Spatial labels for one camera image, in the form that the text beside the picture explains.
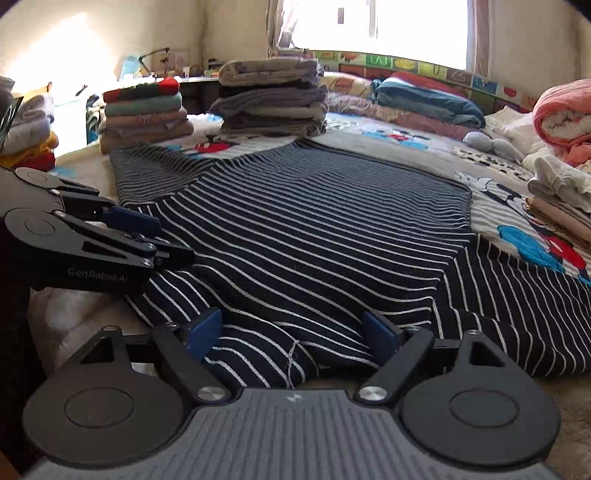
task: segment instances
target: colorful headboard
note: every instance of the colorful headboard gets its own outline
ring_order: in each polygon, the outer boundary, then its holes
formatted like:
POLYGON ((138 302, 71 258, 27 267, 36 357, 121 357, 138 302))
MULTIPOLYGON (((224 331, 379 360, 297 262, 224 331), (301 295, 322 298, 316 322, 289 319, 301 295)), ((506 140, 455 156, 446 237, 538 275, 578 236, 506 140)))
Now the colorful headboard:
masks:
POLYGON ((387 55, 350 51, 307 50, 305 58, 317 59, 331 72, 351 73, 368 79, 385 79, 391 72, 406 70, 460 87, 466 96, 488 115, 505 105, 522 113, 531 112, 537 101, 522 92, 464 70, 387 55))

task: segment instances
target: rolled blanket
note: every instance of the rolled blanket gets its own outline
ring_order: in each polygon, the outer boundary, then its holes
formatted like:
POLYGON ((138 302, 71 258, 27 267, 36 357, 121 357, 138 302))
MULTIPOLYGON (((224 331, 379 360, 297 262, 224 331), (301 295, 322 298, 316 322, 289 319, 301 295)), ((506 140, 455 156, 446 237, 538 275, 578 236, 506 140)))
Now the rolled blanket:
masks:
POLYGON ((573 147, 591 141, 591 79, 546 90, 535 104, 533 117, 537 134, 562 149, 561 155, 570 165, 591 158, 591 148, 570 156, 573 147))

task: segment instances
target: green folded cloth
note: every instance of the green folded cloth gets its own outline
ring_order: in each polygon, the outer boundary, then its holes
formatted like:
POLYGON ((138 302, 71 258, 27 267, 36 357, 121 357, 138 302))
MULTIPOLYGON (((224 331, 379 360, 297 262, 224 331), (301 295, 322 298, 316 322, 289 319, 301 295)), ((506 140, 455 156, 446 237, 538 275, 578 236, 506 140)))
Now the green folded cloth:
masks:
POLYGON ((124 102, 107 103, 105 116, 175 112, 181 108, 182 104, 183 97, 180 92, 176 95, 126 100, 124 102))

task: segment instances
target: folded towel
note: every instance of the folded towel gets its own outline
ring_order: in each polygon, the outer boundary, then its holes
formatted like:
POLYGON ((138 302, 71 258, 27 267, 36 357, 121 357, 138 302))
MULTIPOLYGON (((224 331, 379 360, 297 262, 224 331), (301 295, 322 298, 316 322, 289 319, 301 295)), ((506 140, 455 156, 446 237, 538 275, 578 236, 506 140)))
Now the folded towel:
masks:
POLYGON ((301 80, 318 85, 324 73, 316 60, 267 59, 250 61, 230 61, 219 73, 220 85, 240 87, 248 85, 268 85, 301 80))
POLYGON ((15 155, 0 155, 0 165, 6 168, 16 168, 20 164, 27 162, 35 157, 50 153, 52 149, 57 148, 59 140, 54 132, 51 132, 49 138, 34 147, 27 148, 15 155))
POLYGON ((527 183, 534 196, 558 197, 564 203, 591 213, 591 176, 567 165, 553 155, 534 159, 535 177, 527 183))
POLYGON ((255 116, 247 113, 224 119, 220 129, 223 134, 297 135, 313 137, 326 131, 323 121, 291 119, 272 116, 255 116))
POLYGON ((100 136, 100 151, 105 154, 119 148, 133 147, 142 143, 163 142, 164 140, 170 140, 172 138, 185 137, 192 133, 193 124, 188 120, 181 122, 171 130, 159 134, 142 134, 134 137, 118 138, 108 133, 104 133, 100 136))
POLYGON ((165 78, 157 83, 142 83, 134 87, 111 90, 103 94, 105 103, 121 102, 123 100, 138 100, 178 93, 178 82, 173 78, 165 78))
POLYGON ((56 156, 53 152, 45 152, 33 158, 29 158, 17 165, 14 168, 28 167, 40 171, 50 171, 56 166, 56 156))
POLYGON ((182 106, 183 97, 180 93, 177 93, 176 95, 108 103, 105 107, 105 115, 118 116, 140 115, 145 113, 177 112, 182 106))
POLYGON ((164 122, 180 122, 187 119, 187 111, 180 108, 175 112, 148 113, 145 115, 119 115, 107 117, 102 111, 100 122, 104 122, 105 129, 141 127, 143 125, 161 124, 164 122))
POLYGON ((582 222, 578 217, 546 202, 540 197, 527 198, 526 203, 533 214, 541 212, 554 223, 573 233, 578 238, 586 242, 591 242, 591 226, 588 223, 582 222))
POLYGON ((222 118, 237 115, 245 108, 275 106, 310 106, 315 102, 324 102, 328 90, 325 86, 309 90, 299 88, 255 89, 228 98, 218 98, 209 111, 222 118))
POLYGON ((10 128, 0 155, 14 155, 15 153, 34 147, 45 142, 51 132, 48 117, 32 122, 16 125, 10 128))
POLYGON ((174 129, 178 124, 186 122, 187 117, 182 120, 171 122, 161 122, 159 124, 142 125, 141 127, 105 127, 105 122, 101 122, 98 133, 106 133, 112 137, 126 138, 136 137, 138 135, 165 134, 174 129))
POLYGON ((48 118, 50 123, 52 123, 54 120, 54 110, 53 97, 50 93, 35 95, 30 100, 21 104, 21 107, 18 109, 18 112, 14 117, 12 126, 28 124, 32 121, 42 120, 44 118, 48 118))
POLYGON ((245 113, 256 116, 274 116, 277 118, 300 118, 322 121, 329 111, 326 103, 315 102, 310 106, 251 106, 245 113))

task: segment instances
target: red cloth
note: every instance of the red cloth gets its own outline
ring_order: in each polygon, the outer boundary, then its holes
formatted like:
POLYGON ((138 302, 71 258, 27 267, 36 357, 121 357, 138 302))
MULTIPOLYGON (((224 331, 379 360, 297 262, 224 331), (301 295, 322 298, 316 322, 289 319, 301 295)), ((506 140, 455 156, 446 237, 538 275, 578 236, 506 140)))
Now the red cloth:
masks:
POLYGON ((29 167, 35 170, 50 171, 56 166, 56 157, 52 152, 43 153, 37 157, 30 158, 29 160, 22 161, 13 166, 18 167, 29 167))
POLYGON ((390 78, 397 78, 404 82, 410 83, 415 87, 421 88, 428 88, 431 90, 439 90, 440 92, 447 92, 452 93, 454 95, 459 95, 461 97, 467 98, 466 94, 463 93, 460 89, 455 89, 454 87, 448 85, 447 83, 438 82, 437 80, 433 80, 427 77, 421 77, 416 73, 412 72, 393 72, 390 75, 390 78))
POLYGON ((103 100, 106 103, 116 103, 124 100, 176 95, 178 89, 178 82, 172 77, 169 77, 157 83, 142 83, 135 87, 120 88, 119 90, 105 92, 103 94, 103 100))

